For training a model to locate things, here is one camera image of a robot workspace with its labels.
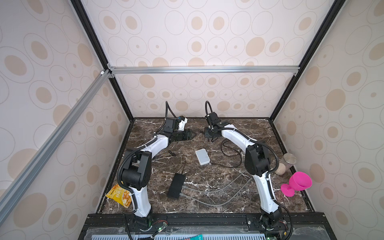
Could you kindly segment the white network switch box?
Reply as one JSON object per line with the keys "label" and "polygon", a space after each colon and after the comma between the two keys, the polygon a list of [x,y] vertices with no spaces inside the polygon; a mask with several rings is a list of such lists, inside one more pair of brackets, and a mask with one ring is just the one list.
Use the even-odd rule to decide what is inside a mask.
{"label": "white network switch box", "polygon": [[201,166],[207,165],[211,162],[210,157],[208,156],[206,149],[197,150],[196,156],[197,156],[199,164]]}

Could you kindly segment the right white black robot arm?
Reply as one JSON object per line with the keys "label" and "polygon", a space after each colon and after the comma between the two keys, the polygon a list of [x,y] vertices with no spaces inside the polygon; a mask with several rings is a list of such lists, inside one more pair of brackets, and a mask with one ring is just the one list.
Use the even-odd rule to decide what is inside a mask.
{"label": "right white black robot arm", "polygon": [[234,125],[222,121],[213,112],[209,101],[205,102],[205,111],[208,122],[204,130],[205,137],[224,137],[245,153],[245,169],[254,178],[260,196],[261,222],[265,229],[273,229],[283,217],[283,207],[276,200],[270,178],[280,164],[277,154],[266,143],[255,140]]}

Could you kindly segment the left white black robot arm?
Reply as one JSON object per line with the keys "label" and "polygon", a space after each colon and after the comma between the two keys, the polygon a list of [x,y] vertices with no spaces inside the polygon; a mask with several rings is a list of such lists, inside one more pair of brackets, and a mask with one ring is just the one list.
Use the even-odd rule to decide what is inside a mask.
{"label": "left white black robot arm", "polygon": [[185,125],[188,119],[177,117],[166,102],[165,119],[153,138],[139,147],[128,149],[117,172],[118,185],[129,191],[133,200],[134,220],[142,228],[152,226],[152,206],[147,185],[152,174],[152,159],[173,142],[192,140],[193,134]]}

